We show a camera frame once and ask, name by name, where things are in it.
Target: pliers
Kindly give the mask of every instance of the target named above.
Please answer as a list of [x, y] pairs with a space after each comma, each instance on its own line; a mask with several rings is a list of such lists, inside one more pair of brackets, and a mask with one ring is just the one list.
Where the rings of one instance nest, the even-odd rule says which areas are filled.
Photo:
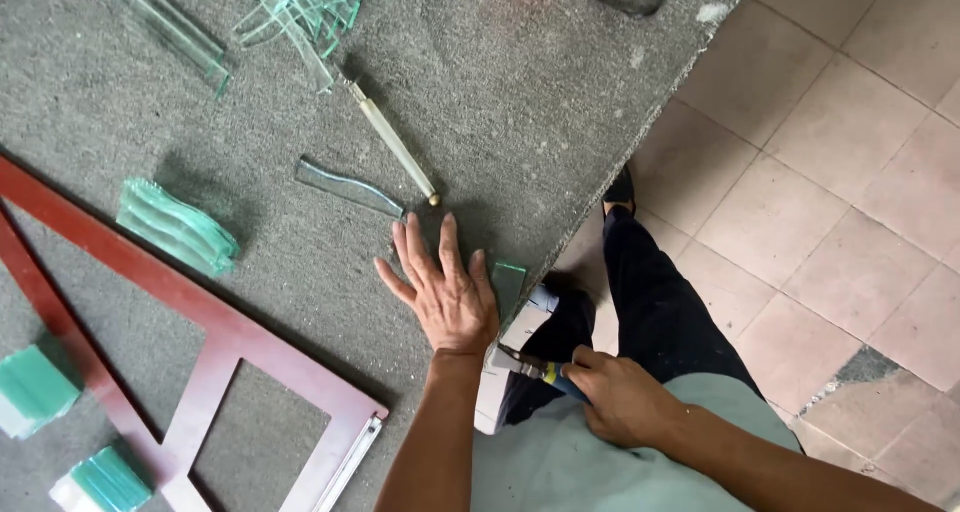
[[546, 362], [535, 356], [524, 354], [515, 348], [497, 344], [493, 357], [490, 359], [490, 364], [514, 373], [538, 378], [557, 390], [592, 405], [587, 395], [572, 380], [560, 374], [560, 368], [564, 365], [560, 362]]

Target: light green shirt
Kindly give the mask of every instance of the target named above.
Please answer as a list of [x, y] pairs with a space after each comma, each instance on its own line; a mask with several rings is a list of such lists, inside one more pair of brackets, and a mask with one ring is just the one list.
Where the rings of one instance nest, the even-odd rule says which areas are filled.
[[[747, 385], [711, 373], [666, 383], [772, 443], [800, 451], [796, 437]], [[594, 437], [581, 403], [555, 399], [529, 420], [473, 439], [474, 512], [739, 512], [750, 510], [716, 482], [653, 448], [623, 449]]]

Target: black pants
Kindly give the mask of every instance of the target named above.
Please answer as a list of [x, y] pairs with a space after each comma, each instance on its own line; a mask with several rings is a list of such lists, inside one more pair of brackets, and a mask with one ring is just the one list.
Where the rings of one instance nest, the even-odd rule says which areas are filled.
[[[607, 214], [603, 240], [606, 275], [620, 322], [618, 356], [633, 359], [661, 383], [688, 373], [718, 373], [743, 381], [763, 397], [690, 282], [629, 210], [615, 206]], [[593, 346], [595, 308], [583, 291], [559, 296], [553, 315], [522, 351], [569, 362], [576, 346]], [[504, 423], [526, 420], [561, 395], [543, 381], [512, 373], [504, 395]]]

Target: left hand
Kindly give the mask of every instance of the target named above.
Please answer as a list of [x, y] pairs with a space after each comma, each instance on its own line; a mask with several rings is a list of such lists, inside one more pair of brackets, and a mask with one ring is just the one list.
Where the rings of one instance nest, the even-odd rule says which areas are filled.
[[469, 274], [457, 248], [457, 222], [446, 214], [439, 228], [437, 269], [421, 238], [420, 221], [407, 215], [407, 224], [393, 223], [393, 244], [409, 284], [397, 277], [390, 265], [374, 259], [383, 282], [410, 306], [436, 353], [483, 357], [497, 337], [500, 320], [494, 291], [487, 277], [483, 249], [470, 257]]

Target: black shoe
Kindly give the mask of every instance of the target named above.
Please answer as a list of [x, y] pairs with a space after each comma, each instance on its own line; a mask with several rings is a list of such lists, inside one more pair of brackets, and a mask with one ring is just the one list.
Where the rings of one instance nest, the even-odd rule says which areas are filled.
[[637, 212], [637, 204], [634, 202], [634, 179], [630, 176], [630, 169], [626, 165], [623, 166], [623, 169], [620, 169], [620, 174], [613, 179], [613, 183], [606, 188], [603, 201], [629, 202], [630, 215]]

